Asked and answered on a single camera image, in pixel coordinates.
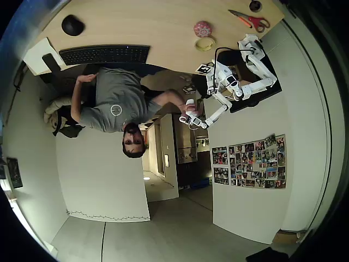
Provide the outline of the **person's left hand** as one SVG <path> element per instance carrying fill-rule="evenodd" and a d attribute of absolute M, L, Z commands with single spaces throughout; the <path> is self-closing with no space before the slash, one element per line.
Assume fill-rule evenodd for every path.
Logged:
<path fill-rule="evenodd" d="M 98 75 L 98 73 L 89 74 L 89 75 L 79 75 L 77 77 L 76 82 L 78 82 L 78 83 L 91 82 L 97 77 L 97 75 Z"/>

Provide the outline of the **person's right hand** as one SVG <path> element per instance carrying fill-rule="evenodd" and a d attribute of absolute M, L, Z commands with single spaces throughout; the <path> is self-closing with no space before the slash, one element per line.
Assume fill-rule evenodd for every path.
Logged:
<path fill-rule="evenodd" d="M 187 112 L 191 112 L 192 114 L 196 115 L 197 116 L 200 116 L 203 112 L 203 107 L 197 107 L 195 104 L 182 104 L 180 107 L 179 107 L 181 113 L 182 113 L 182 116 L 185 117 L 185 118 L 188 118 L 189 116 L 186 114 Z"/>

